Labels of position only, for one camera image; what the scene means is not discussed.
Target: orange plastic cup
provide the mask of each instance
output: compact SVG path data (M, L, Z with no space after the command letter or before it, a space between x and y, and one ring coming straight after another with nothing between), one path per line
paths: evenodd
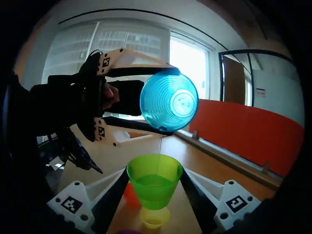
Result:
M131 183L128 183L124 191L124 198L127 204L133 208L141 207L141 204L137 198L137 195L134 192L133 186Z

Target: blue plastic bowl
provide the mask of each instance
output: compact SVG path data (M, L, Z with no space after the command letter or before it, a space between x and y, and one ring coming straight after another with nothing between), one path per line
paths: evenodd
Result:
M160 131L177 131L187 126L198 109L198 93L181 73L162 71L148 79L140 96L142 115Z

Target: yellow plastic cup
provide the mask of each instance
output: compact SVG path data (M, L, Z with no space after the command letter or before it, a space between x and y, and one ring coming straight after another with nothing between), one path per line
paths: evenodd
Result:
M160 210L149 210L142 207L140 211L140 219L148 228L156 229L169 221L170 211L167 207Z
M182 175L183 167L172 157L149 154L134 158L127 174L141 205L150 210L164 208Z

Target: white wall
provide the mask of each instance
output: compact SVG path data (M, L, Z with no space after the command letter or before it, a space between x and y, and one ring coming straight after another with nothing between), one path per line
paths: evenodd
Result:
M253 70L254 107L268 110L304 127L304 104L298 80L286 74ZM256 88L265 90L265 97L257 94Z
M41 82L48 50L55 34L60 28L88 20L108 18L124 18L124 20L127 20L128 18L132 18L149 21L151 24L157 24L158 26L163 26L177 32L184 32L187 36L212 48L215 54L210 57L211 67L214 67L214 70L211 71L211 99L219 100L220 70L217 53L225 49L205 34L190 26L163 16L135 11L97 12L58 25L58 22L81 13L110 8L141 9L165 14L199 28L214 37L229 50L246 49L246 44L243 39L225 20L196 0L68 0L59 3L59 5L54 8L53 15L38 36L27 60L22 85L30 89L33 85Z

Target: black cable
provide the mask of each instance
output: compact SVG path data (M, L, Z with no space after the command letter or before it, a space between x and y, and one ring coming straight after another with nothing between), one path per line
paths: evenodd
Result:
M92 51L92 52L89 54L88 58L89 58L91 55L93 55L94 53L97 53L97 52L100 52L101 55L103 54L103 51L101 51L100 49L96 49L96 50Z

